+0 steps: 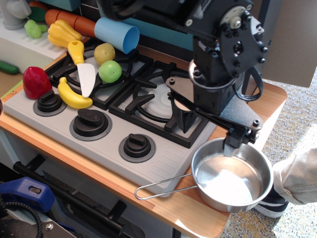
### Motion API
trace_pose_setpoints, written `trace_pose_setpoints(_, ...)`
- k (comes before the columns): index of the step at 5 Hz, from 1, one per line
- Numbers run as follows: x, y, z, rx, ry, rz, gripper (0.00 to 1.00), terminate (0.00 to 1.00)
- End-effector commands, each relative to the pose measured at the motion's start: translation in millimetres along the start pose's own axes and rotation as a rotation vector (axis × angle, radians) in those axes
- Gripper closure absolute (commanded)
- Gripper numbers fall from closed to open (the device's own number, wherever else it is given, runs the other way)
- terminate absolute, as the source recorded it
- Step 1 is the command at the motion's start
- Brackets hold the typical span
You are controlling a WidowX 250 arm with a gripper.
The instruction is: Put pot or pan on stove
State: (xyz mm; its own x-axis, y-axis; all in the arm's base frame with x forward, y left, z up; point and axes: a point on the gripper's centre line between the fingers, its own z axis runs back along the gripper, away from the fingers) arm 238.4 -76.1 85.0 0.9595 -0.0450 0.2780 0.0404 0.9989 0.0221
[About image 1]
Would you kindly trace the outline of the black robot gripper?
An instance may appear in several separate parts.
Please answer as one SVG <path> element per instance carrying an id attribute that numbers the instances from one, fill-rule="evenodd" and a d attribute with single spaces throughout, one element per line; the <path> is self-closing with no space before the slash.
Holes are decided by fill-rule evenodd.
<path id="1" fill-rule="evenodd" d="M 263 61 L 264 44 L 257 34 L 222 34 L 211 41 L 194 36 L 189 77 L 166 81 L 178 127 L 186 133 L 202 116 L 227 129 L 225 157 L 234 156 L 242 144 L 254 144 L 263 121 L 246 102 L 262 95 L 255 66 Z"/>

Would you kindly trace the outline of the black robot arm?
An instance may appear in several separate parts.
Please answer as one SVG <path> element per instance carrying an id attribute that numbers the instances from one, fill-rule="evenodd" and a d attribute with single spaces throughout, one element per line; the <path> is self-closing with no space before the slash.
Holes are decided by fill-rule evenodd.
<path id="1" fill-rule="evenodd" d="M 227 131 L 226 157 L 256 141 L 263 122 L 247 103 L 261 95 L 241 94 L 239 88 L 247 72 L 263 89 L 256 66 L 265 62 L 268 49 L 250 0 L 100 0 L 98 5 L 114 21 L 138 18 L 193 36 L 188 77 L 166 81 L 173 117 L 184 132 L 196 116 L 221 126 Z"/>

